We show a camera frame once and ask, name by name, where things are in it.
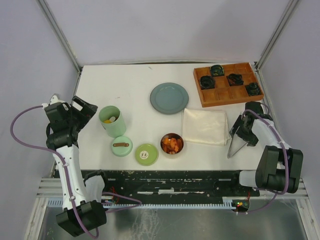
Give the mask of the steel serving tongs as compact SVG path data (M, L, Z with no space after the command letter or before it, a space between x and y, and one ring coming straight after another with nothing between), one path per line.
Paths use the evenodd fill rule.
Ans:
M244 141L237 133L235 133L232 138L227 152L227 158L232 158L236 153L238 153L243 147L248 143Z

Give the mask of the rice ball with seaweed band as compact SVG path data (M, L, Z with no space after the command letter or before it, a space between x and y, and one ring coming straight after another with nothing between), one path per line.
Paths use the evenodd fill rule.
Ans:
M109 119L109 121L110 121L111 123L113 123L116 119L117 119L117 118L116 118L115 116L112 116L112 117Z

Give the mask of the mint green cup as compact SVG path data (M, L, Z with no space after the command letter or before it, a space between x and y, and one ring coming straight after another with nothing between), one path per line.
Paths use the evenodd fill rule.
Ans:
M112 116L116 117L114 122L104 123L105 120L109 120ZM105 106L100 110L98 118L102 127L110 137L117 138L125 134L127 128L123 114L116 106Z

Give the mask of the beige steel lunch bowl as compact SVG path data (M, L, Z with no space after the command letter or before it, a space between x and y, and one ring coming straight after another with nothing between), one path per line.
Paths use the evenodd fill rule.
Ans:
M173 150L171 149L171 147L167 147L167 152L164 152L163 149L162 149L161 143L162 143L162 141L165 140L165 138L181 139L181 141L182 141L182 149L179 152L174 153ZM183 151L183 149L184 149L184 140L180 135L178 135L176 133L167 133L160 140L160 148L161 148L161 151L164 153L165 156L175 156L175 155L180 154Z

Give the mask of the lime green round lid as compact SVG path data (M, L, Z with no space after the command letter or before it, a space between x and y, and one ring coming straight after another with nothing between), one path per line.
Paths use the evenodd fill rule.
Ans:
M134 157L140 165L150 166L157 161L159 151L153 144L145 143L136 148Z

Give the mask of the orange fried nugget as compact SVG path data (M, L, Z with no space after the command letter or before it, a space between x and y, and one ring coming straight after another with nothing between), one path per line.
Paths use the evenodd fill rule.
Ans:
M171 148L172 145L171 145L171 139L169 138L165 138L164 141L163 141L163 144L167 147L167 148Z

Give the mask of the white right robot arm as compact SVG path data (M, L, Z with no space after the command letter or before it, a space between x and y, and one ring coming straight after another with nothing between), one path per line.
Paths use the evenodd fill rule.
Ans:
M303 153L287 144L275 128L269 113L261 102L250 101L229 131L231 136L227 157L231 158L244 147L263 146L255 170L242 170L239 177L229 183L231 193L242 195L248 187L274 194L294 194L299 188Z

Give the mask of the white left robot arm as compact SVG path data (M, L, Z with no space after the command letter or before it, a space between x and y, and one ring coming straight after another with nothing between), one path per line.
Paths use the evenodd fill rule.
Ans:
M111 183L101 170L82 176L78 135L98 107L77 96L72 101L81 109L54 94L44 111L49 120L46 146L52 150L62 186L62 213L56 216L57 224L71 236L78 237L107 222L101 197L110 191Z

